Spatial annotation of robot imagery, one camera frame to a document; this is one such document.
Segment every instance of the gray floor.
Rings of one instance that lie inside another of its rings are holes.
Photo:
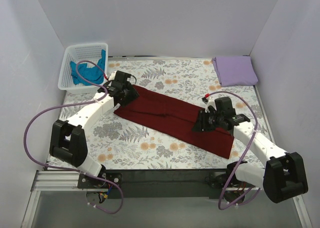
[[[114,209],[119,200],[103,206]],[[122,210],[108,215],[87,205],[85,193],[41,192],[34,228],[263,228],[301,227],[292,199],[272,203],[263,192],[238,209],[218,210],[216,200],[203,198],[127,198]]]

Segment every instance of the red fabric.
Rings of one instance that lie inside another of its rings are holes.
[[[229,159],[234,138],[223,129],[193,132],[201,107],[134,85],[139,98],[114,113]]]

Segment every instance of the purple towel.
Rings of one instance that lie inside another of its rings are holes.
[[[212,63],[222,87],[253,86],[258,82],[250,56],[217,56]]]

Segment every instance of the table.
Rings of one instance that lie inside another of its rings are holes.
[[[221,87],[209,59],[154,59],[110,61],[108,73],[119,70],[134,75],[137,85],[185,102],[205,107],[201,98],[214,91],[228,91],[243,97],[258,118],[258,131],[268,139],[270,134],[259,104],[254,86]],[[66,93],[64,104],[89,101],[94,94]],[[253,116],[246,105],[231,97],[237,113],[243,113],[253,122]],[[66,120],[82,107],[61,109],[59,119]],[[107,112],[86,134],[88,153],[107,169],[208,169],[226,168],[243,153],[245,146],[234,140],[230,158],[225,159],[213,153],[144,127]],[[245,160],[255,166],[262,163],[249,151]],[[69,164],[48,156],[47,163],[54,166],[71,167]]]

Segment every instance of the plastic basket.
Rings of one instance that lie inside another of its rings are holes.
[[[70,62],[79,62],[82,60],[89,60],[94,63],[98,63],[101,56],[101,51],[105,50],[105,66],[104,72],[107,73],[108,68],[108,45],[106,43],[88,43],[88,44],[76,44],[70,45],[65,49],[64,57],[62,60],[58,88],[60,90],[68,91],[72,94],[81,93],[94,93],[98,90],[98,87],[94,85],[75,85],[71,76]],[[93,67],[90,63],[87,65],[88,68]]]

